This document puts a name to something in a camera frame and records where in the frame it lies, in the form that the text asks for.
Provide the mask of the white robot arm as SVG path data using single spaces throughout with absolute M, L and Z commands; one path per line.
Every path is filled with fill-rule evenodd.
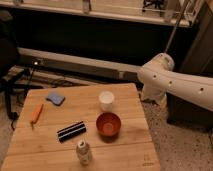
M 162 104 L 170 93 L 213 112 L 213 78 L 177 73 L 174 66 L 170 55 L 159 53 L 140 67 L 142 99 Z

